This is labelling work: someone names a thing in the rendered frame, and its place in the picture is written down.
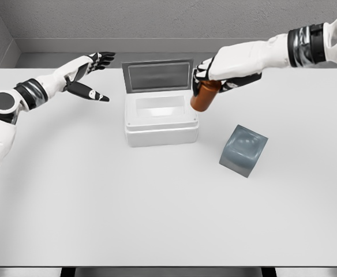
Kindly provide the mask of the white box with open lid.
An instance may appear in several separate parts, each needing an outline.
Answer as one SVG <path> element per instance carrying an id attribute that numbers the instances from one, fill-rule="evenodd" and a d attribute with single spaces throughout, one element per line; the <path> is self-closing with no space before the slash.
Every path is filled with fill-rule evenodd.
<path id="1" fill-rule="evenodd" d="M 190 106 L 193 59 L 124 62 L 122 70 L 129 146 L 196 142 L 199 119 Z"/>

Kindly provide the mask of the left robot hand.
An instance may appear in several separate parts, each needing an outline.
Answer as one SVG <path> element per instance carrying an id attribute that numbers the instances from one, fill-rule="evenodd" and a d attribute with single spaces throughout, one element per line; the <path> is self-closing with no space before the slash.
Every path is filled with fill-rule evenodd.
<path id="1" fill-rule="evenodd" d="M 76 95 L 87 100 L 109 102 L 110 99 L 79 81 L 96 70 L 104 70 L 114 60 L 113 52 L 96 52 L 80 56 L 60 68 L 54 74 L 61 78 L 59 91 Z"/>

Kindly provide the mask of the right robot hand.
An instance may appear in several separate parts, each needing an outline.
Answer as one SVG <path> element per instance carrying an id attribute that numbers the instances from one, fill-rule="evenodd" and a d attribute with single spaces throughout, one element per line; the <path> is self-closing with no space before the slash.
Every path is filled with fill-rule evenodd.
<path id="1" fill-rule="evenodd" d="M 202 81 L 221 82 L 220 93 L 261 79 L 262 67 L 258 58 L 262 41 L 222 47 L 214 57 L 202 61 L 193 71 L 193 94 L 199 94 Z"/>

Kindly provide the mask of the brown cylindrical bottle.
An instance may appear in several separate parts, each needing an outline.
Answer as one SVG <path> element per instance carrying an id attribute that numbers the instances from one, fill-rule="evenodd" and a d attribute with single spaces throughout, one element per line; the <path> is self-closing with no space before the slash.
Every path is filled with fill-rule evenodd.
<path id="1" fill-rule="evenodd" d="M 216 80 L 194 82 L 192 85 L 193 96 L 190 100 L 191 107 L 198 111 L 205 111 L 221 89 L 222 82 Z"/>

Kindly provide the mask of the grey rounded cube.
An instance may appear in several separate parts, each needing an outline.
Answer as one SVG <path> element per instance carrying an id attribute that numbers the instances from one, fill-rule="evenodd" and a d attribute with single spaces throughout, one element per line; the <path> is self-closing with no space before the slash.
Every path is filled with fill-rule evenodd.
<path id="1" fill-rule="evenodd" d="M 248 178 L 267 141 L 267 137 L 237 125 L 223 148 L 219 164 Z"/>

